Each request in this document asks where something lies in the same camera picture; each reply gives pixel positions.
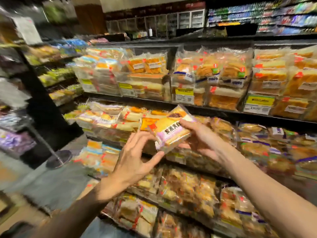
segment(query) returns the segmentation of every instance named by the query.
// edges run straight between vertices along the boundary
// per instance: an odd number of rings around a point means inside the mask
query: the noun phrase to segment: person's right hand
[[[186,140],[192,150],[221,163],[214,147],[217,147],[217,143],[223,142],[223,140],[217,134],[200,122],[188,122],[181,119],[180,124],[192,132],[191,137]],[[179,147],[186,148],[186,144],[180,144]]]

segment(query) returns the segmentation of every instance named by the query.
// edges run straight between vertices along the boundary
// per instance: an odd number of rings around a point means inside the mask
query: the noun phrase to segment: person
[[[185,120],[180,123],[192,131],[188,139],[191,148],[219,162],[281,237],[317,237],[317,207],[266,175],[203,124]],[[116,170],[31,237],[80,237],[109,200],[142,179],[162,159],[164,152],[160,151],[148,162],[142,162],[142,149],[149,140],[155,137],[148,132],[131,134]]]

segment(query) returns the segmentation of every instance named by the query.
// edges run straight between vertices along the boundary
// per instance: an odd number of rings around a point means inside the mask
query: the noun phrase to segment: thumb
[[[184,119],[181,119],[179,122],[183,127],[188,128],[190,130],[196,131],[199,127],[199,122],[189,122]]]
[[[165,153],[163,151],[157,152],[148,162],[144,164],[145,171],[148,173],[151,171],[151,169],[154,168],[155,165],[157,165],[160,160],[163,158]]]

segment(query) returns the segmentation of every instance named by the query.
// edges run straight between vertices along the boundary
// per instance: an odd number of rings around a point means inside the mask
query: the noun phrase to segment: beige wall
[[[100,0],[104,13],[183,0]]]

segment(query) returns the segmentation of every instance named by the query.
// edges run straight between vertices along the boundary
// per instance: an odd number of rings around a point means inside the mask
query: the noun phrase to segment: hand
[[[112,199],[130,185],[137,183],[163,158],[164,152],[160,151],[146,163],[141,160],[142,150],[148,140],[156,139],[152,134],[144,131],[130,135],[121,151],[115,171],[105,178],[104,182],[101,180],[103,184],[101,184],[99,200]]]
[[[215,149],[213,148],[215,147],[214,145],[217,145],[217,142],[221,140],[219,136],[200,122],[188,122],[181,119],[180,124],[192,131],[191,137],[186,140],[192,150],[198,151],[202,155],[208,156],[220,163],[220,157],[216,154]],[[180,144],[179,147],[188,148],[184,143]]]

